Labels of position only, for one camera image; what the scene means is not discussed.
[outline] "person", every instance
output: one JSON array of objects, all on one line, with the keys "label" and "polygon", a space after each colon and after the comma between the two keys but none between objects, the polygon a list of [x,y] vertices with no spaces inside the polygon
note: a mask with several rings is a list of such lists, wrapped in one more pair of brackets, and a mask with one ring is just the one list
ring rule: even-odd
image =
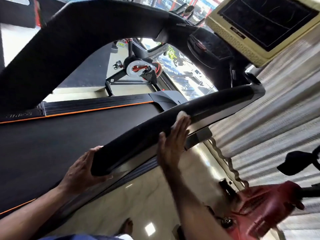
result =
[{"label": "person", "polygon": [[[206,206],[186,186],[178,164],[189,134],[190,117],[182,116],[171,128],[170,135],[159,135],[157,160],[170,186],[180,223],[187,240],[230,240],[226,231],[215,221]],[[62,205],[74,195],[112,178],[112,175],[95,177],[90,169],[94,153],[101,146],[90,149],[67,171],[61,183],[40,198],[0,220],[0,240],[29,240]],[[45,239],[124,239],[132,240],[133,222],[128,218],[116,236],[71,235]]]}]

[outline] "bare foot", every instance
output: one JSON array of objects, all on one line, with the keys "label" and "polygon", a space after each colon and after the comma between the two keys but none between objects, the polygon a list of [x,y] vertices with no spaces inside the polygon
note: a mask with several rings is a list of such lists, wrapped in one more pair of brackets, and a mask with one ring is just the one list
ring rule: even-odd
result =
[{"label": "bare foot", "polygon": [[127,218],[124,221],[124,223],[121,225],[121,227],[118,231],[118,235],[128,234],[128,235],[132,236],[133,230],[134,230],[134,223],[132,222],[132,220],[130,218]]}]

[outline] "hand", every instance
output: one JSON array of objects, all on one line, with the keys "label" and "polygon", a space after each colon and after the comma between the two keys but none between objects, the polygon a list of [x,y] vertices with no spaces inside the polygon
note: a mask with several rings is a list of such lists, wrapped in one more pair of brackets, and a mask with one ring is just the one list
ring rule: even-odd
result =
[{"label": "hand", "polygon": [[112,175],[102,177],[92,176],[91,166],[94,159],[94,153],[102,146],[96,146],[82,155],[68,170],[60,184],[59,189],[62,189],[68,194],[80,194],[87,188],[102,183],[108,179],[112,179]]},{"label": "hand", "polygon": [[190,123],[190,116],[182,116],[171,129],[171,133],[167,138],[164,132],[160,133],[157,160],[162,170],[179,170],[178,164],[189,134],[187,128]]}]

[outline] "treadmill belt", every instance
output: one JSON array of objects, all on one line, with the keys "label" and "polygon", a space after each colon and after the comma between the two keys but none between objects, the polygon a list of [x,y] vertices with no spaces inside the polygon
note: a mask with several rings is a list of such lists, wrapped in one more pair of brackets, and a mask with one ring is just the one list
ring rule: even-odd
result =
[{"label": "treadmill belt", "polygon": [[161,112],[147,103],[0,125],[0,213],[47,192],[90,148]]}]

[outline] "curtain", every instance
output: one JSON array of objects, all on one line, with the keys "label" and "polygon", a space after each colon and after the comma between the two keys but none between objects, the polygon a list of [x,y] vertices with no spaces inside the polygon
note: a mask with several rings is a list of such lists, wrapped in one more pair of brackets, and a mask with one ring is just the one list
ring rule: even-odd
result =
[{"label": "curtain", "polygon": [[[320,145],[320,27],[283,51],[258,80],[265,96],[210,127],[215,150],[246,186],[320,183],[313,165],[294,176],[276,168],[288,152],[312,152]],[[279,225],[287,240],[320,239],[320,198],[303,203],[305,211],[294,211]]]}]

